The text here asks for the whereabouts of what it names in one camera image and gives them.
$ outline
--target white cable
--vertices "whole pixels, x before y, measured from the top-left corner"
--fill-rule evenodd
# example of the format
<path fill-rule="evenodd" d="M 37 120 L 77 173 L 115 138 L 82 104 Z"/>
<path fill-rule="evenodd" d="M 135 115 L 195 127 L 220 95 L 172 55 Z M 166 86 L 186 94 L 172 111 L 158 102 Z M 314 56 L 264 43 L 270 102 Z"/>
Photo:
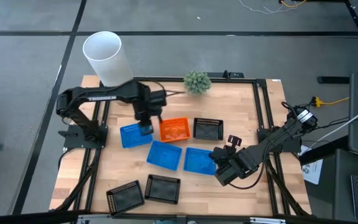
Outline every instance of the white cable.
<path fill-rule="evenodd" d="M 319 138 L 315 143 L 313 143 L 305 152 L 309 151 L 316 143 L 320 142 L 321 140 L 323 140 L 324 138 L 326 138 L 327 136 L 335 133 L 337 130 L 345 127 L 346 125 L 348 125 L 350 122 L 354 121 L 355 119 L 358 118 L 358 115 L 354 116 L 354 118 L 352 118 L 351 120 L 349 120 L 348 122 L 342 124 L 339 128 L 335 129 L 334 131 L 331 131 L 330 133 L 324 135 L 323 137 Z"/>
<path fill-rule="evenodd" d="M 264 12 L 264 11 L 261 11 L 261 10 L 252 9 L 252 8 L 249 7 L 249 6 L 244 5 L 241 0 L 239 0 L 239 2 L 241 3 L 241 6 L 242 6 L 242 7 L 246 7 L 247 9 L 251 10 L 252 12 L 261 12 L 261 13 L 263 13 L 263 14 L 272 14 L 272 13 L 276 13 L 276 12 L 287 12 L 287 11 L 289 11 L 289 10 L 297 9 L 297 8 L 298 8 L 298 4 L 296 3 L 296 1 L 294 1 L 294 2 L 295 2 L 295 7 L 293 7 L 293 8 L 288 8 L 288 9 L 286 9 L 286 10 L 281 10 L 281 8 L 283 7 L 283 4 L 281 4 L 281 6 L 280 6 L 276 11 L 271 11 L 270 9 L 268 9 L 268 8 L 266 8 L 266 7 L 264 6 L 264 9 L 268 10 L 268 12 Z"/>

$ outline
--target white plastic cup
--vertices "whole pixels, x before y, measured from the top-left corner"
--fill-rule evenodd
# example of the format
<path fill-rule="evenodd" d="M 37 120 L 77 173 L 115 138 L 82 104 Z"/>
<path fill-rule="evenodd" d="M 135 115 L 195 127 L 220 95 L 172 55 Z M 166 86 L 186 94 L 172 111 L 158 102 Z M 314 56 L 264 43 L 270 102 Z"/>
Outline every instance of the white plastic cup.
<path fill-rule="evenodd" d="M 102 31 L 89 36 L 82 51 L 104 86 L 118 86 L 133 79 L 119 36 Z"/>

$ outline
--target plastic basket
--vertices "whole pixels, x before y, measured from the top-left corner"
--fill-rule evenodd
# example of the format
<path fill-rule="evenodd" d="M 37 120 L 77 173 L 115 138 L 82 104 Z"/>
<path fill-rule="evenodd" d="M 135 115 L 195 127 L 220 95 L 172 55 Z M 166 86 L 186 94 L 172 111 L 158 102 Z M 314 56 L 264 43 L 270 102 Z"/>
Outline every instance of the plastic basket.
<path fill-rule="evenodd" d="M 147 162 L 166 169 L 176 171 L 181 156 L 181 148 L 171 144 L 153 141 Z"/>
<path fill-rule="evenodd" d="M 144 205 L 138 180 L 108 190 L 106 195 L 111 215 L 118 215 Z"/>
<path fill-rule="evenodd" d="M 214 161 L 209 158 L 209 153 L 211 153 L 211 151 L 188 147 L 186 149 L 183 170 L 199 174 L 214 175 L 216 165 Z"/>
<path fill-rule="evenodd" d="M 149 174 L 144 198 L 156 202 L 177 204 L 180 179 Z"/>
<path fill-rule="evenodd" d="M 163 120 L 160 123 L 160 139 L 162 142 L 172 142 L 190 138 L 187 118 Z"/>
<path fill-rule="evenodd" d="M 223 140 L 223 120 L 195 118 L 193 138 L 207 140 Z"/>
<path fill-rule="evenodd" d="M 121 142 L 123 148 L 140 146 L 153 141 L 153 136 L 151 134 L 145 136 L 140 134 L 140 128 L 138 124 L 124 126 L 119 130 L 121 133 Z"/>

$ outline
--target orange basket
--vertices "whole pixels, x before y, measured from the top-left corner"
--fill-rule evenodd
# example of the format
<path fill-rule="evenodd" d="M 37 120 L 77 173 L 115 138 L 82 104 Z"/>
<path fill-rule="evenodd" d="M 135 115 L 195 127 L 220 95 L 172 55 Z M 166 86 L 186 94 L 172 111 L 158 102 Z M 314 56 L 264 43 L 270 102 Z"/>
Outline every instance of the orange basket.
<path fill-rule="evenodd" d="M 179 141 L 190 138 L 187 118 L 173 118 L 160 123 L 160 139 L 162 142 Z"/>

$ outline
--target white paper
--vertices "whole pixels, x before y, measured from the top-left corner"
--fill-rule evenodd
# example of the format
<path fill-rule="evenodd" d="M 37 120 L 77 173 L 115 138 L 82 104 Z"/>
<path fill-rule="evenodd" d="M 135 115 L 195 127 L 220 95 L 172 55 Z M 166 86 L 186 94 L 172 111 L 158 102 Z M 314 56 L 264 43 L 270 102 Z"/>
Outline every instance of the white paper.
<path fill-rule="evenodd" d="M 309 147 L 301 146 L 301 152 L 299 155 L 305 153 Z M 306 164 L 302 166 L 303 179 L 311 182 L 312 184 L 318 184 L 320 180 L 321 167 L 323 166 L 323 160 L 320 159 L 316 162 Z"/>

